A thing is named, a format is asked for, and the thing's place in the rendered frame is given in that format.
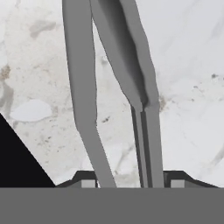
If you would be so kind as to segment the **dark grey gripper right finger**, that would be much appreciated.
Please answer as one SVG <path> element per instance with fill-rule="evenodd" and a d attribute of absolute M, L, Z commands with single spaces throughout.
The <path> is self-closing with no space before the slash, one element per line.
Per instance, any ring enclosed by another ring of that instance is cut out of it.
<path fill-rule="evenodd" d="M 194 179 L 184 171 L 164 171 L 164 186 L 166 188 L 215 188 L 215 185 Z"/>

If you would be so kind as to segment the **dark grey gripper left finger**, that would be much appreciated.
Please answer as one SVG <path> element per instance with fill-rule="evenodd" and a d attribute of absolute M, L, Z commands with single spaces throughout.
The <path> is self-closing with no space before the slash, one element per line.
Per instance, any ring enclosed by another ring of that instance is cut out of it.
<path fill-rule="evenodd" d="M 97 177 L 94 171 L 77 171 L 72 179 L 59 184 L 58 187 L 97 188 Z"/>

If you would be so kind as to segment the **grey metal tongs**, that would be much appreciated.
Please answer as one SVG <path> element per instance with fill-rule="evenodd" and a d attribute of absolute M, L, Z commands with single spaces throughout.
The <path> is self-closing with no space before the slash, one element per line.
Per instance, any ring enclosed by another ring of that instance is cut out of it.
<path fill-rule="evenodd" d="M 94 28 L 131 107 L 141 187 L 162 188 L 158 86 L 136 0 L 62 0 L 62 11 L 74 120 L 100 186 L 116 182 L 97 129 Z"/>

